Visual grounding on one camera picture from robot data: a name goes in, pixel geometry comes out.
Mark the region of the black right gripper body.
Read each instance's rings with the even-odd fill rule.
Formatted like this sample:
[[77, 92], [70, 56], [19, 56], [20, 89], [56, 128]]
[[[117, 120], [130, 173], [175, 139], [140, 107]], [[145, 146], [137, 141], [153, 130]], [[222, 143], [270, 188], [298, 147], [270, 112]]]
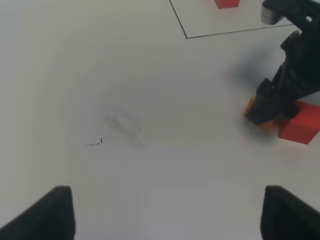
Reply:
[[285, 60], [272, 80], [278, 113], [293, 118], [300, 111], [296, 101], [320, 91], [320, 34], [294, 31], [280, 45]]

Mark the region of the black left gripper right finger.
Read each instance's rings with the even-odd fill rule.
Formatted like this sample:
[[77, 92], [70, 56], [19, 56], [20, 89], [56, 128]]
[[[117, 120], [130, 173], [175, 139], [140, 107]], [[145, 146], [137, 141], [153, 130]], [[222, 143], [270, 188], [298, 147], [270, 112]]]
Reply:
[[277, 185], [265, 187], [260, 233], [263, 240], [318, 240], [320, 212]]

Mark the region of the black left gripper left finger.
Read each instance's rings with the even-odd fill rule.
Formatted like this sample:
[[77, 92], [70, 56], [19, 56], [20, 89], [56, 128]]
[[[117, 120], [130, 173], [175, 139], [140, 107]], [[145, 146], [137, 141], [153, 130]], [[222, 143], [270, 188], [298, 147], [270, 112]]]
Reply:
[[56, 186], [0, 228], [2, 240], [73, 240], [76, 220], [70, 186]]

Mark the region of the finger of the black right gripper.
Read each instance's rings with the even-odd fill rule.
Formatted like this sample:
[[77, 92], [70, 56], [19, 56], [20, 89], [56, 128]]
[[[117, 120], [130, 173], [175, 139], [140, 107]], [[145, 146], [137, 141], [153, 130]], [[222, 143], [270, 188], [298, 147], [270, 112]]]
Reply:
[[265, 78], [256, 89], [256, 103], [266, 121], [274, 120], [279, 113], [278, 99], [274, 95], [272, 82]]

